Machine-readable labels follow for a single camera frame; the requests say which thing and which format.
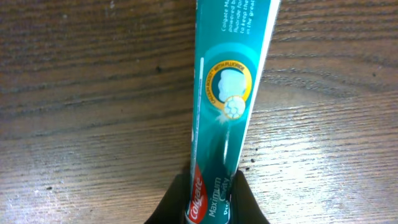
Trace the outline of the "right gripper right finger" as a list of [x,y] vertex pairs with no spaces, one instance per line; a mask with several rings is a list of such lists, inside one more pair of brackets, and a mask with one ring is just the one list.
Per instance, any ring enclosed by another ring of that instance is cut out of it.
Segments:
[[236,172],[231,191],[230,224],[270,224],[260,209],[240,170]]

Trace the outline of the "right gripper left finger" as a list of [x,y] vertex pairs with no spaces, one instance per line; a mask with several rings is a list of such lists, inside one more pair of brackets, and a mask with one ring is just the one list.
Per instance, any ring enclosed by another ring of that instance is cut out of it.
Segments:
[[190,174],[184,172],[173,179],[152,215],[145,224],[184,224],[185,207],[189,202]]

